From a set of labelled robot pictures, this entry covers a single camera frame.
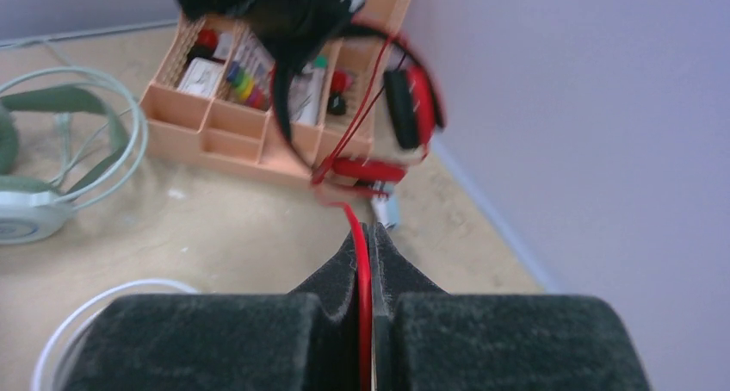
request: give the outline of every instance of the gray wall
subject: gray wall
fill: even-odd
[[[0,40],[154,22],[178,15],[173,0],[0,0],[0,12]]]
[[[600,295],[654,386],[730,384],[730,2],[414,0],[447,160],[552,290]]]

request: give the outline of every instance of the white bottle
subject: white bottle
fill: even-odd
[[[325,84],[325,73],[327,71],[327,59],[319,55],[312,63],[312,73],[308,75],[306,103],[301,110],[301,115],[296,120],[307,126],[316,126],[319,116],[319,102],[322,98],[322,87]]]

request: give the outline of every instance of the black ear cushion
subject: black ear cushion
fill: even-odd
[[[413,97],[405,70],[385,71],[383,73],[383,84],[386,91],[388,113],[390,114],[398,145],[404,150],[419,148],[421,140],[418,138]]]

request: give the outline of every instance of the coiled white cable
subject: coiled white cable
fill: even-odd
[[[184,293],[184,294],[197,294],[199,293],[197,289],[182,283],[178,281],[172,281],[169,279],[141,279],[134,282],[124,283],[116,288],[112,288],[110,290],[107,290],[106,292],[103,292],[94,298],[92,298],[90,301],[87,301],[84,303],[81,307],[79,307],[76,311],[74,311],[71,315],[69,315],[68,318],[66,318],[61,325],[59,325],[58,328],[56,328],[56,331],[53,332],[53,335],[48,339],[48,342],[46,342],[46,345],[43,347],[43,351],[40,352],[40,356],[38,357],[38,362],[35,364],[35,368],[33,369],[33,376],[31,377],[31,383],[30,383],[30,391],[58,391],[59,387],[61,387],[62,381],[61,376],[64,374],[67,374],[67,370],[70,368],[69,364],[72,362],[73,358],[71,358],[71,353],[73,351],[78,351],[77,345],[81,341],[81,339],[84,337],[84,334],[89,330],[89,327],[94,322],[94,319],[96,316],[102,311],[102,309],[96,311],[93,315],[91,315],[89,318],[87,318],[77,329],[74,331],[74,333],[69,338],[68,342],[65,344],[63,350],[61,351],[59,361],[55,363],[51,369],[49,370],[48,364],[51,358],[51,354],[53,352],[53,349],[57,346],[57,343],[59,342],[61,336],[64,334],[64,332],[71,326],[71,324],[74,323],[75,320],[79,318],[83,313],[88,311],[90,308],[92,308],[95,305],[99,305],[102,303],[102,301],[107,300],[111,296],[117,295],[125,290],[137,288],[137,287],[152,287],[152,286],[158,286],[158,287],[165,287],[168,289],[174,289],[178,293]],[[146,290],[145,293],[169,293],[168,292],[150,292],[149,290]],[[44,377],[49,376],[50,382],[47,384],[47,387],[44,387]]]
[[[38,42],[27,42],[27,43],[23,43],[23,44],[13,45],[12,47],[0,47],[0,50],[18,48],[18,47],[26,47],[29,45],[33,45],[34,43],[38,43]],[[139,165],[142,163],[142,159],[144,157],[145,150],[147,148],[147,142],[149,140],[149,128],[147,126],[145,113],[142,110],[142,108],[139,106],[137,99],[127,89],[127,87],[125,87],[122,83],[120,83],[114,77],[108,75],[105,72],[98,71],[93,68],[86,68],[86,67],[82,67],[82,66],[72,65],[71,62],[69,61],[69,59],[65,56],[65,54],[63,54],[61,51],[59,51],[50,42],[40,41],[40,43],[43,43],[47,47],[49,47],[59,57],[59,59],[61,59],[66,64],[66,66],[50,68],[50,69],[41,70],[41,71],[34,71],[29,74],[23,75],[21,77],[18,77],[16,79],[9,81],[8,83],[0,85],[0,92],[8,90],[20,83],[26,82],[32,78],[44,77],[46,75],[58,74],[58,73],[75,73],[77,75],[81,75],[81,76],[88,78],[89,82],[65,83],[63,85],[87,86],[87,87],[90,86],[90,87],[101,88],[103,90],[107,90],[107,91],[119,94],[119,95],[123,96],[125,98],[125,100],[129,103],[129,109],[122,112],[122,114],[125,114],[126,112],[131,112],[132,117],[133,117],[133,128],[132,128],[132,133],[129,137],[129,143],[128,143],[125,151],[119,157],[119,159],[111,167],[109,167],[100,177],[98,177],[92,184],[84,187],[83,189],[79,189],[79,190],[71,192],[69,194],[62,195],[61,197],[57,198],[54,202],[56,202],[56,203],[71,202],[73,200],[76,200],[78,197],[89,193],[91,190],[96,189],[102,183],[106,182],[117,171],[119,171],[119,169],[132,156],[134,147],[135,147],[137,141],[139,140],[138,157],[132,162],[132,165],[129,167],[127,173],[117,183],[112,185],[109,189],[106,189],[105,191],[103,191],[97,197],[94,197],[81,204],[74,205],[74,207],[73,207],[74,210],[80,210],[82,208],[87,208],[88,206],[91,206],[92,204],[97,203],[97,202],[101,201],[102,199],[108,197],[109,195],[114,193],[119,187],[121,187],[124,183],[126,183],[132,177],[132,174],[139,168]],[[98,133],[99,132],[95,133],[92,137],[96,137],[98,135]],[[90,141],[87,141],[87,143],[84,143],[84,146],[79,151],[78,157],[74,158],[74,159],[76,159],[76,163],[82,157],[82,152],[85,150],[85,147],[89,143],[90,143]],[[72,167],[72,165],[69,165],[69,164],[62,166],[61,173],[59,173],[59,175],[54,178],[54,181],[60,180],[61,178],[63,178],[65,176],[65,173],[67,171],[69,171],[71,169],[71,167]]]

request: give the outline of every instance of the baseboard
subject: baseboard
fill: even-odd
[[[451,154],[449,149],[435,137],[431,141],[431,149],[441,159],[444,166],[449,170],[454,180],[467,192],[481,213],[492,223],[504,242],[512,249],[520,263],[527,269],[532,277],[545,289],[546,293],[559,294],[565,292],[552,275],[541,264],[533,251],[523,242],[519,234],[515,232],[512,225],[504,219],[503,215],[489,201],[487,195],[477,183],[466,173],[459,161]]]
[[[111,34],[124,34],[125,32],[140,31],[144,29],[165,28],[177,25],[177,19],[166,19],[162,21],[135,23],[132,25],[120,25],[117,27],[89,29],[84,31],[64,32],[60,34],[48,34],[39,36],[29,36],[27,38],[17,38],[14,40],[0,40],[0,47],[10,45],[28,44],[38,41],[48,40],[75,40],[79,38],[88,38],[90,36],[103,36]]]

